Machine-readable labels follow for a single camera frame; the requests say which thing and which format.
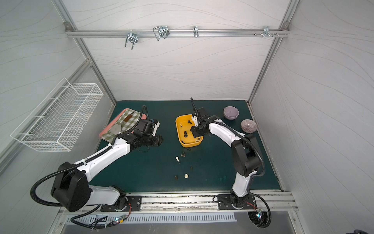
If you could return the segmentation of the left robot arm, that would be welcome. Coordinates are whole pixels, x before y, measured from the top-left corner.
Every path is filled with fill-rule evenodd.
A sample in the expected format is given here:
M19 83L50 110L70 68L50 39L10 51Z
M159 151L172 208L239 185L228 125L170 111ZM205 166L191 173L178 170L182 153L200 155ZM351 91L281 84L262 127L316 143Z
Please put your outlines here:
M112 211L122 211L128 200L126 192L117 186L93 186L89 183L102 170L117 159L142 146L158 147L163 138L158 135L160 122L140 120L131 131L118 133L108 146L94 155L81 160L82 165L72 169L66 162L59 169L62 174L55 177L51 196L69 212L75 212L84 206L107 205Z

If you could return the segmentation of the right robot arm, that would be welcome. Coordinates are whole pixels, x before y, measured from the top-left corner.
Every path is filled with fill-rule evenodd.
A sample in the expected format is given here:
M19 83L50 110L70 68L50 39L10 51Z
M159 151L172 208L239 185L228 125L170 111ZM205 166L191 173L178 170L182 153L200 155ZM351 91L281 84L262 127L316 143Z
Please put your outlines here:
M253 179L263 176L266 172L265 162L258 147L250 140L249 135L236 131L217 116L210 116L205 108L197 109L195 105L192 108L193 136L201 137L211 133L231 148L236 177L230 191L230 199L234 207L243 207L253 196L250 192Z

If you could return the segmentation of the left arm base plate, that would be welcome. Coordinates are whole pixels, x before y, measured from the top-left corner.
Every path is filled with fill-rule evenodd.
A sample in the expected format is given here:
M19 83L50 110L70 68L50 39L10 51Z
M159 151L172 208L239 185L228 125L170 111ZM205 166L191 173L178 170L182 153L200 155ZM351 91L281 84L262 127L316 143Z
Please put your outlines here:
M122 196L114 205L102 205L101 212L138 212L141 209L142 197L141 196Z

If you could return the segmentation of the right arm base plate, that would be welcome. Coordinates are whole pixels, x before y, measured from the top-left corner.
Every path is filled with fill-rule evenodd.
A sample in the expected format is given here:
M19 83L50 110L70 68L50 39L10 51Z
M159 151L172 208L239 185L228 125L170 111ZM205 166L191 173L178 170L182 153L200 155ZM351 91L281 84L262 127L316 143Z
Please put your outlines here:
M257 204L254 196L245 195L237 197L235 194L216 195L213 202L218 204L219 210L256 210Z

